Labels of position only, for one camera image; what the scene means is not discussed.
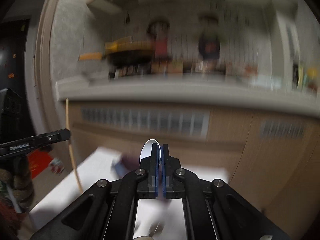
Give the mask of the maroon plastic utensil caddy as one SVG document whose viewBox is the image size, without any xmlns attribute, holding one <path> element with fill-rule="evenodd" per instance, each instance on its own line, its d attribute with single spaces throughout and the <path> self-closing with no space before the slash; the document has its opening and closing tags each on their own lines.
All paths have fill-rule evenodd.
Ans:
<svg viewBox="0 0 320 240">
<path fill-rule="evenodd" d="M 133 171 L 139 168 L 139 157 L 123 154 L 120 159 L 120 163 L 128 171 Z"/>
</svg>

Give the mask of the small grey vent grille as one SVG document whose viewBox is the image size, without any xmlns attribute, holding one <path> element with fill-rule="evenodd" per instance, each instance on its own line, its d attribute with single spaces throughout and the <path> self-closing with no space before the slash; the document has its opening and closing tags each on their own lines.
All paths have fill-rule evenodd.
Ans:
<svg viewBox="0 0 320 240">
<path fill-rule="evenodd" d="M 266 120 L 261 123 L 261 138 L 302 138 L 305 126 L 297 122 Z"/>
</svg>

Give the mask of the white plastic spoon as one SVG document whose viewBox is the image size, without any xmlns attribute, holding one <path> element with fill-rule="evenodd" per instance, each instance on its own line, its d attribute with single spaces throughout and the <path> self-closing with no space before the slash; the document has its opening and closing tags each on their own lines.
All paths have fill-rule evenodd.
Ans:
<svg viewBox="0 0 320 240">
<path fill-rule="evenodd" d="M 161 156 L 161 147 L 159 142 L 156 139 L 149 139 L 142 147 L 142 150 L 140 152 L 140 156 L 139 156 L 139 162 L 141 163 L 141 161 L 144 158 L 150 157 L 152 154 L 152 147 L 153 145 L 156 145 L 156 150 L 157 150 L 157 154 L 158 157 Z"/>
</svg>

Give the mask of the blue plastic rice spoon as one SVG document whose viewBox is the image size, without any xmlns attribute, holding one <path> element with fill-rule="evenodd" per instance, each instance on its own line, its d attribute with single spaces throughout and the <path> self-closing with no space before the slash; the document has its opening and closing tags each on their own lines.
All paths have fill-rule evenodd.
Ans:
<svg viewBox="0 0 320 240">
<path fill-rule="evenodd" d="M 123 178 L 128 173 L 128 169 L 121 161 L 113 162 L 112 168 L 119 178 Z"/>
</svg>

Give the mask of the long wooden chopstick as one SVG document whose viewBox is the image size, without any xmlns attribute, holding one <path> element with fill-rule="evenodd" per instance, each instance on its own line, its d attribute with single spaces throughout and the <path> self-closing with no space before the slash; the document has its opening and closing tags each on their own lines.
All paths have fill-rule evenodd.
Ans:
<svg viewBox="0 0 320 240">
<path fill-rule="evenodd" d="M 66 99 L 65 101 L 65 116 L 66 116 L 66 128 L 71 131 L 71 126 L 70 126 L 70 120 L 69 120 L 69 99 Z M 83 187 L 79 178 L 79 174 L 77 171 L 77 164 L 76 164 L 76 160 L 75 160 L 75 156 L 74 156 L 74 152 L 73 152 L 73 146 L 72 146 L 72 142 L 71 139 L 68 140 L 68 150 L 69 150 L 69 157 L 71 159 L 71 164 L 72 164 L 72 169 L 75 175 L 75 179 L 76 179 L 76 183 L 78 185 L 78 189 L 80 193 L 83 193 Z"/>
</svg>

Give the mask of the grey ventilation grille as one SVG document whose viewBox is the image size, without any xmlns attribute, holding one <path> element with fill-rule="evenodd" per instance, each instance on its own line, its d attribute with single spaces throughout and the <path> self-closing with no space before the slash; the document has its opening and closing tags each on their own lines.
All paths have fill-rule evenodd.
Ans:
<svg viewBox="0 0 320 240">
<path fill-rule="evenodd" d="M 81 107 L 83 121 L 139 133 L 159 133 L 206 139 L 210 111 L 143 109 L 129 107 Z"/>
</svg>

